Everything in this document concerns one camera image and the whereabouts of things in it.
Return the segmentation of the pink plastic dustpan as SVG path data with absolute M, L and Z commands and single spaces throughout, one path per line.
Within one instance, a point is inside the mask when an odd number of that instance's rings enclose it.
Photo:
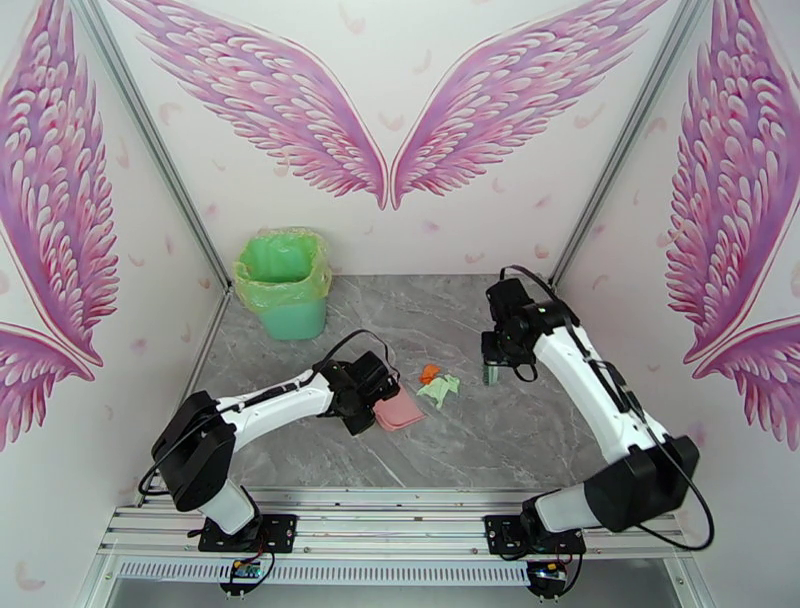
M 399 392 L 394 397 L 377 402 L 373 412 L 377 424 L 387 432 L 403 430 L 425 418 L 425 414 L 403 385 L 400 385 Z

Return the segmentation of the green plastic trash bin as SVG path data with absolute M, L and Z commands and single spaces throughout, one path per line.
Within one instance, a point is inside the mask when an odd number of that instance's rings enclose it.
M 257 317 L 268 336 L 274 340 L 309 340 L 319 336 L 325 328 L 327 297 L 263 314 L 249 311 Z

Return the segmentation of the small controller board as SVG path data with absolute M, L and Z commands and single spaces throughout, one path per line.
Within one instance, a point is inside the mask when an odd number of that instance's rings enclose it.
M 530 561 L 527 563 L 527 589 L 540 600 L 556 600 L 569 593 L 580 577 L 583 556 L 574 563 L 574 569 L 560 561 Z
M 228 578 L 219 584 L 228 597 L 242 598 L 258 589 L 273 573 L 276 563 L 274 553 L 266 560 L 247 558 L 235 560 L 229 570 Z

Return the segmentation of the aluminium mounting rail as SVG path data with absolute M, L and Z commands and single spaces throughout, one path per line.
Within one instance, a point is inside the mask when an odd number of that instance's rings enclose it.
M 255 488 L 268 514 L 296 516 L 294 559 L 459 560 L 489 558 L 483 518 L 521 511 L 528 490 L 475 488 Z M 105 555 L 197 557 L 188 536 L 201 515 L 166 498 L 120 507 L 100 542 Z

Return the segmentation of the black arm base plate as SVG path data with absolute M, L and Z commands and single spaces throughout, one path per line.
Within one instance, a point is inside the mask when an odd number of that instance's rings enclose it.
M 291 553 L 297 517 L 287 514 L 260 514 L 234 534 L 225 533 L 210 518 L 200 529 L 198 550 L 208 553 L 250 555 Z
M 551 532 L 535 515 L 485 515 L 483 524 L 489 552 L 503 559 L 529 555 L 575 557 L 586 553 L 581 530 Z

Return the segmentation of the aluminium frame post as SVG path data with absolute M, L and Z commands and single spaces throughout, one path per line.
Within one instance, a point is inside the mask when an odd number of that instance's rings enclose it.
M 654 61 L 634 98 L 621 130 L 590 192 L 577 223 L 558 257 L 548 282 L 558 287 L 575 261 L 600 215 L 603 205 L 645 130 L 645 123 L 666 85 L 674 65 L 688 44 L 710 0 L 680 0 Z
M 194 240 L 210 264 L 217 282 L 221 285 L 223 292 L 228 294 L 232 288 L 229 271 L 212 243 L 190 192 L 160 133 L 154 115 L 148 108 L 133 73 L 123 58 L 122 50 L 103 14 L 99 0 L 68 0 L 68 2 L 87 30 L 95 50 L 108 69 L 121 102 L 134 123 L 137 133 L 142 138 L 158 174 L 190 228 Z

